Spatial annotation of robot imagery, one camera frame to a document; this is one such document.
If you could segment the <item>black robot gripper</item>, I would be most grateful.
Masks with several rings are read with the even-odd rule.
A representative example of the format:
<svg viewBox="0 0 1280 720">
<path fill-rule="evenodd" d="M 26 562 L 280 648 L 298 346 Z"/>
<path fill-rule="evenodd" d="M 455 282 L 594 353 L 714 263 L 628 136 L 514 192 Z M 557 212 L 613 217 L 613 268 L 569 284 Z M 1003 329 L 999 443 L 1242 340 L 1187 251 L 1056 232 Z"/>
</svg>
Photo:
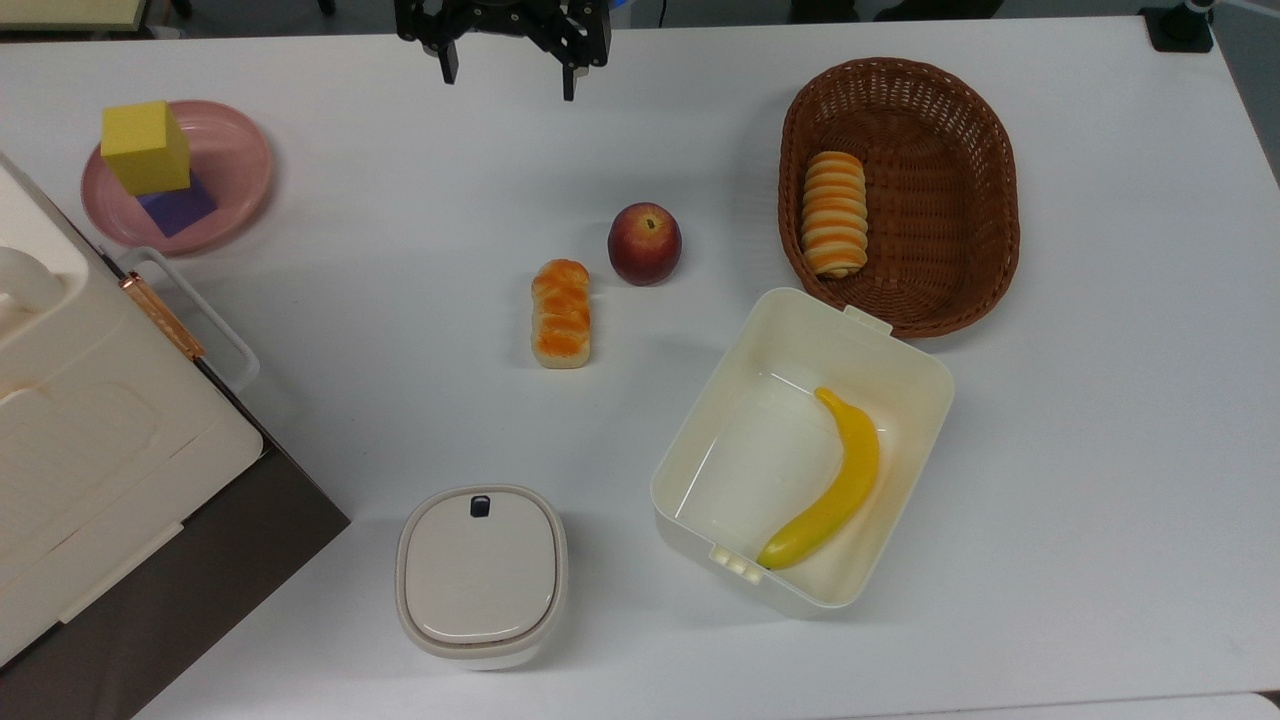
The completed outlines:
<svg viewBox="0 0 1280 720">
<path fill-rule="evenodd" d="M 562 65 L 562 97 L 576 97 L 579 68 L 604 67 L 611 55 L 607 1 L 425 1 L 394 3 L 396 32 L 417 41 L 438 59 L 442 77 L 454 85 L 460 69 L 456 41 L 468 32 L 525 37 Z"/>
</svg>

